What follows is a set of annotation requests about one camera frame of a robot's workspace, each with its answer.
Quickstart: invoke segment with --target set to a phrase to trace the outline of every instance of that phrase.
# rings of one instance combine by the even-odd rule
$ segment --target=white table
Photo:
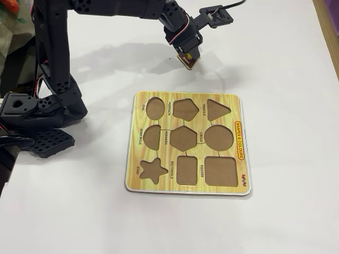
[[[194,16],[223,2],[179,4]],[[69,14],[88,116],[66,129],[74,147],[20,153],[0,199],[1,253],[339,253],[339,82],[312,1],[248,0],[229,12],[232,25],[202,30],[191,72],[159,22]],[[140,90],[238,94],[251,194],[127,192]]]

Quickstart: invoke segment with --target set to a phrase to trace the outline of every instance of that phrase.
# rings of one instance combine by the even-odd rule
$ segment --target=square cutout
[[[237,165],[232,157],[206,157],[205,182],[209,186],[237,187]]]

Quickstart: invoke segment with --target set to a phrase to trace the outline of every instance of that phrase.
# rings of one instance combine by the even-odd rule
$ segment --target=triangle cutout
[[[208,121],[214,121],[224,115],[231,113],[231,109],[217,103],[211,99],[207,100],[207,119]]]

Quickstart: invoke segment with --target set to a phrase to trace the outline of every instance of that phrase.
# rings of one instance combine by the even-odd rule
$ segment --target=black robotic arm
[[[0,107],[0,124],[8,133],[34,136],[37,142],[39,137],[43,137],[41,143],[50,138],[46,136],[46,133],[51,133],[48,130],[62,128],[87,114],[81,92],[70,74],[68,10],[84,15],[160,20],[167,42],[178,54],[188,54],[193,59],[200,57],[198,46],[203,41],[200,29],[206,25],[217,28],[233,22],[222,5],[202,8],[200,15],[194,19],[175,0],[35,0],[32,14],[37,63],[52,95],[38,99],[27,94],[6,94]],[[68,144],[73,145],[73,138],[66,136]],[[40,145],[35,147],[35,150],[30,150],[46,157],[67,146],[47,146],[48,149]]]

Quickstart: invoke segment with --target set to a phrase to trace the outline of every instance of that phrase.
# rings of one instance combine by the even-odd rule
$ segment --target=oval cutout
[[[165,104],[162,99],[153,97],[146,106],[146,114],[151,120],[160,120],[165,113]]]

